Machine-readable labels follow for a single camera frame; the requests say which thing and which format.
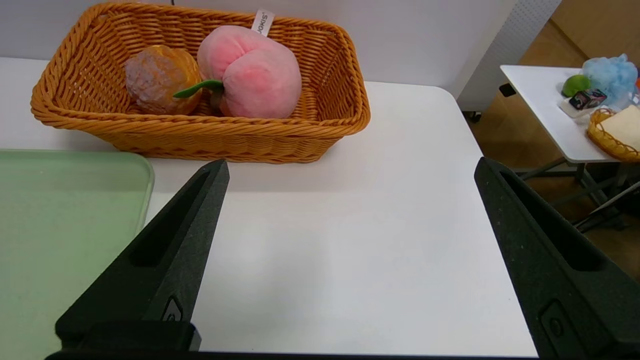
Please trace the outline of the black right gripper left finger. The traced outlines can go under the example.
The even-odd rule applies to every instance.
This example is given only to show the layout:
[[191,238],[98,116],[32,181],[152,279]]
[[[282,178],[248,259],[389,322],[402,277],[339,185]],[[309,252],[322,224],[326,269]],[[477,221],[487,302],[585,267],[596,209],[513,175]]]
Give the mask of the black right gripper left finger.
[[195,304],[227,186],[200,167],[55,323],[63,350],[197,351]]

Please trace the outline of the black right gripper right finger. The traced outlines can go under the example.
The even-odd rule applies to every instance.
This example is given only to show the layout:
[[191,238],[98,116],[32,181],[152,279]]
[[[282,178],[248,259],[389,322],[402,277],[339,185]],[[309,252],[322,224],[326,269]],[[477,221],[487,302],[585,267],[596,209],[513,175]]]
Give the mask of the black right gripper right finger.
[[539,357],[638,358],[639,283],[500,162],[474,180]]

